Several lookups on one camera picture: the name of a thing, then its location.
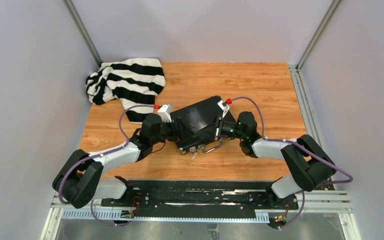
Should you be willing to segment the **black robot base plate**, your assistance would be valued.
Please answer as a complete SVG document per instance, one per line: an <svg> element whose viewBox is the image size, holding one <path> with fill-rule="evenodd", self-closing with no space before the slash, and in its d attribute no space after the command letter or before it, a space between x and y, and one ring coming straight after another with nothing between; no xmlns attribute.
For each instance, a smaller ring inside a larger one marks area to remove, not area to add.
<svg viewBox="0 0 384 240"><path fill-rule="evenodd" d="M283 200L266 193L270 181L137 180L127 182L120 199L105 198L103 207L126 207L137 217L234 219L256 217L256 210L297 210L295 195Z"/></svg>

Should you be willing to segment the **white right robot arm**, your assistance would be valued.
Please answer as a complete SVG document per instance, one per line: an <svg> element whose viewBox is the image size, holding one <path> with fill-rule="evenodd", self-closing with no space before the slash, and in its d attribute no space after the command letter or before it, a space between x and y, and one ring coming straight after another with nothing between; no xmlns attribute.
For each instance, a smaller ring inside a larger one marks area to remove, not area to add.
<svg viewBox="0 0 384 240"><path fill-rule="evenodd" d="M337 171L334 163L307 134L296 139L274 139L260 135L250 111L241 112L237 122L225 121L217 115L201 129L202 137L220 140L239 139L242 152L251 158L272 158L285 161L289 174L273 182L266 190L266 203L274 209L286 202L286 197L304 191L311 192Z"/></svg>

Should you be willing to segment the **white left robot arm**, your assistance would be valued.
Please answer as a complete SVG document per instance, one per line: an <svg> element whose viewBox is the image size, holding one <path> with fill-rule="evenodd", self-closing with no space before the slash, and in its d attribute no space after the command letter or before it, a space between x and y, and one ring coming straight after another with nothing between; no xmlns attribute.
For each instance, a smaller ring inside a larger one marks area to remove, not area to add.
<svg viewBox="0 0 384 240"><path fill-rule="evenodd" d="M75 150L52 182L59 200L76 209L83 208L92 200L114 199L120 206L129 206L133 193L118 178L102 180L101 177L120 166L143 160L157 143L180 142L192 137L180 117L164 122L155 114L149 114L133 135L115 147L97 152Z"/></svg>

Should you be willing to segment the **black white striped cloth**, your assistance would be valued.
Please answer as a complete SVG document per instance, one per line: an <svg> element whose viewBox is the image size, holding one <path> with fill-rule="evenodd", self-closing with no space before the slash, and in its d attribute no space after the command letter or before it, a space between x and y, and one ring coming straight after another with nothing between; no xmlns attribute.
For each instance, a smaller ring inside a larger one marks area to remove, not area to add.
<svg viewBox="0 0 384 240"><path fill-rule="evenodd" d="M119 100L133 124L141 124L154 111L152 106L165 86L165 73L158 58L102 62L85 80L89 102L99 106Z"/></svg>

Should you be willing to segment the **black poker set case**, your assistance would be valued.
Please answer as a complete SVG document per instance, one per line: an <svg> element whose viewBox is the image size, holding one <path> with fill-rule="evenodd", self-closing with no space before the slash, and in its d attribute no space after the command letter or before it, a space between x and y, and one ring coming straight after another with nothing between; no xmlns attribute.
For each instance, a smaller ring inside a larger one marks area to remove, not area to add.
<svg viewBox="0 0 384 240"><path fill-rule="evenodd" d="M219 95L211 96L192 105L173 111L171 119L181 118L184 125L192 131L192 137L186 141L175 142L179 152L184 155L203 148L213 143L214 140L197 136L197 132L210 124L215 123L215 118L222 115L218 102L222 100Z"/></svg>

